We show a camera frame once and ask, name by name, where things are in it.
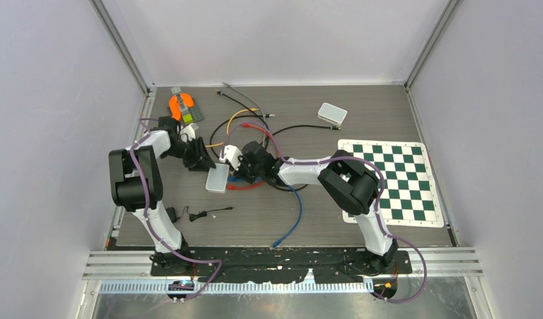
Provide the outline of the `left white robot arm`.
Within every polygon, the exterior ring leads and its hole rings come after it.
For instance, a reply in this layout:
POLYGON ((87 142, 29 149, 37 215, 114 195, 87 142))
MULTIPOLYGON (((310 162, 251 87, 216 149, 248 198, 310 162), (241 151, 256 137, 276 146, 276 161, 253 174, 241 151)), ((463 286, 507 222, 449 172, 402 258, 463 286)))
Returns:
POLYGON ((152 238, 153 265, 185 275, 194 260, 184 236, 173 225, 177 220, 175 209, 162 202, 158 160, 181 159, 189 171, 208 172, 216 165, 194 130, 183 132, 181 123, 172 116, 162 116, 156 122, 155 128, 146 127, 144 135, 131 146, 108 154, 111 195, 115 205, 137 217, 152 238))

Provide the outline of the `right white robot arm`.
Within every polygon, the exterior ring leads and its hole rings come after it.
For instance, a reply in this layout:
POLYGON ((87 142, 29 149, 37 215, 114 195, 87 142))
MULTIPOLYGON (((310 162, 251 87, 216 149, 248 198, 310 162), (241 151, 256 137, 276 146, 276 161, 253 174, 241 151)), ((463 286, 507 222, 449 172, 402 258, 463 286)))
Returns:
POLYGON ((380 213, 385 182, 372 163, 344 150, 321 159, 274 156, 258 142, 243 149, 225 146, 219 159, 235 177, 248 183, 260 179, 273 187, 322 186, 337 206, 357 221, 371 268, 383 273, 395 264, 398 244, 380 213))

